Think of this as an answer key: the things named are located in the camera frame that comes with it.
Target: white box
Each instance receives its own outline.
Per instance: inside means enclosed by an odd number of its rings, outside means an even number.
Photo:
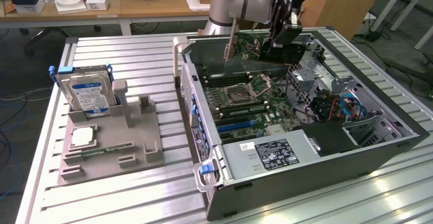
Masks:
[[[369,34],[369,28],[371,28],[374,22],[375,22],[375,16],[371,13],[366,13],[355,35]]]
[[[85,6],[88,10],[107,10],[110,0],[87,0]]]
[[[71,5],[64,5],[59,3],[59,0],[55,1],[59,15],[72,14],[79,12],[85,12],[87,8],[83,0],[77,0],[76,3]]]
[[[12,0],[17,13],[41,13],[45,2],[43,0]]]

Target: paper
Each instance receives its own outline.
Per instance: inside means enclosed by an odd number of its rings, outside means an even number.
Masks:
[[[199,0],[186,0],[191,11],[208,11],[210,5],[200,4]]]

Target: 3d printed holder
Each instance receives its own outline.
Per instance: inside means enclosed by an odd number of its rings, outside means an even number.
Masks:
[[[154,101],[140,96],[128,103],[126,80],[114,81],[112,88],[120,105],[110,107],[110,116],[88,119],[83,111],[68,112],[60,185],[139,171],[164,162]],[[72,136],[80,128],[91,128],[92,139],[76,146]]]

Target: aluminum table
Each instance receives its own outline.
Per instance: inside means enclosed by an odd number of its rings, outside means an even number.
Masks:
[[[430,109],[335,31],[313,29],[321,32],[421,126],[433,132]],[[194,33],[80,38],[76,43],[65,44],[60,66],[110,62],[115,79],[128,82],[128,100],[150,94],[156,101],[166,163],[151,170],[57,186],[69,106],[55,86],[16,223],[335,224],[425,223],[433,220],[430,136],[370,175],[208,222],[192,178],[174,86],[172,38],[180,35]],[[326,63],[337,75],[347,73],[331,59]]]

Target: warning label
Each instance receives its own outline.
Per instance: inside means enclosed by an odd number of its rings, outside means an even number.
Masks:
[[[255,150],[266,170],[299,163],[286,139],[257,144]]]

